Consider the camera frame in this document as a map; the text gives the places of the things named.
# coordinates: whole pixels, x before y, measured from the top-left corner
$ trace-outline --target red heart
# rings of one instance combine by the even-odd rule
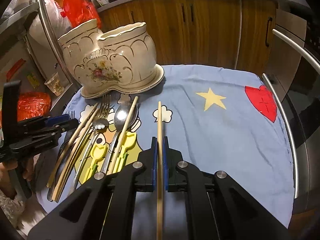
[[[277,106],[272,93],[263,85],[259,88],[245,86],[244,91],[251,104],[271,122],[275,122]]]

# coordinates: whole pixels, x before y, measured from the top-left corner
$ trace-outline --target cabinet handle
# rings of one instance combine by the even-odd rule
[[[193,22],[193,4],[190,3],[190,10],[191,10],[191,22]]]
[[[267,42],[267,39],[268,39],[268,30],[269,30],[269,22],[272,22],[272,17],[269,17],[268,18],[268,21],[267,21],[267,31],[266,31],[266,40],[265,40],[265,45],[266,47],[269,47],[269,43]]]
[[[181,9],[182,9],[182,18],[183,18],[183,22],[186,22],[186,16],[184,15],[184,6],[183,4],[181,4]]]
[[[133,16],[133,11],[131,11],[131,17],[132,17],[133,23],[135,23],[134,16]]]

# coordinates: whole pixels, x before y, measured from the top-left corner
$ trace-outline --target floral design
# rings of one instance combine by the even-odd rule
[[[112,66],[106,65],[104,60],[99,62],[99,66],[96,63],[93,63],[94,69],[89,68],[91,71],[90,76],[94,82],[98,81],[117,81],[120,82],[121,72],[117,72]]]

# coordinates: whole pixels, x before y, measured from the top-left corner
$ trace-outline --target wooden chopstick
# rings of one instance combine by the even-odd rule
[[[127,132],[127,128],[129,126],[129,122],[130,122],[130,119],[132,117],[132,114],[133,114],[133,111],[134,111],[134,108],[137,104],[137,101],[138,101],[138,97],[135,97],[134,100],[133,100],[133,103],[131,105],[131,108],[129,110],[129,113],[128,113],[128,116],[127,116],[127,119],[125,120],[125,123],[124,123],[124,126],[123,126],[123,129],[120,133],[120,136],[119,136],[119,139],[118,139],[118,144],[117,144],[117,147],[116,147],[116,150],[112,156],[112,160],[111,160],[111,163],[109,165],[109,168],[108,168],[108,172],[107,172],[107,175],[108,174],[111,174],[113,172],[113,169],[115,167],[115,164],[116,164],[116,160],[117,160],[117,157],[118,157],[118,154],[119,154],[119,151],[120,151],[120,148],[121,148],[121,145],[122,145],[122,141],[124,139],[124,136],[125,136],[125,133]]]
[[[163,230],[163,156],[162,156],[162,110],[158,102],[158,158],[157,158],[157,240],[162,240]]]
[[[57,160],[57,163],[53,169],[53,171],[51,172],[50,174],[50,177],[48,179],[48,183],[47,183],[47,187],[50,188],[52,186],[52,183],[53,183],[53,180],[54,180],[54,177],[56,176],[56,173],[57,173],[57,170],[62,162],[62,160],[64,159],[64,156],[66,155],[68,149],[70,148],[70,146],[73,144],[73,141],[76,139],[76,137],[78,136],[78,133],[81,131],[82,127],[86,124],[86,120],[89,119],[90,115],[96,110],[98,106],[98,103],[96,103],[92,110],[90,111],[90,113],[84,118],[84,121],[81,122],[79,124],[79,126],[77,127],[75,133],[72,135],[72,137],[70,138],[69,142],[67,143],[67,145],[64,147],[59,159]]]
[[[60,195],[62,193],[62,188],[65,186],[65,183],[67,182],[67,177],[68,177],[68,174],[69,172],[71,171],[71,168],[72,166],[70,165],[73,160],[75,159],[76,157],[76,152],[78,150],[78,147],[79,145],[81,144],[82,142],[82,139],[84,138],[85,134],[87,133],[87,131],[89,130],[91,124],[92,124],[92,121],[93,119],[95,118],[97,112],[99,111],[99,109],[96,109],[93,114],[91,115],[90,119],[88,120],[88,122],[86,123],[83,131],[81,132],[81,134],[79,135],[79,138],[78,138],[78,141],[76,142],[75,146],[73,147],[70,155],[69,155],[69,158],[62,170],[62,173],[60,174],[60,177],[59,177],[59,180],[58,180],[58,183],[56,185],[56,187],[54,188],[54,191],[53,191],[53,194],[52,194],[52,199],[54,201],[58,201],[58,199],[60,198]]]

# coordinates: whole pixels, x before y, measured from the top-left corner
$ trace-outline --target ceramic base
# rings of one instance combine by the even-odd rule
[[[142,86],[142,87],[139,87],[139,88],[135,88],[135,89],[132,89],[132,90],[126,90],[126,89],[122,89],[120,87],[118,87],[117,85],[114,85],[114,86],[111,86],[99,93],[95,93],[95,94],[90,94],[88,93],[85,88],[83,87],[81,89],[81,95],[84,97],[84,98],[87,98],[87,99],[91,99],[91,98],[99,98],[99,97],[102,97],[104,94],[107,94],[108,92],[112,91],[112,90],[116,90],[120,93],[123,93],[123,94],[139,94],[139,93],[143,93],[145,91],[148,91],[150,90],[151,88],[154,88],[157,84],[159,84],[162,79],[164,77],[164,69],[163,67],[161,67],[160,65],[156,64],[156,76],[154,77],[154,79],[147,85],[145,86]]]

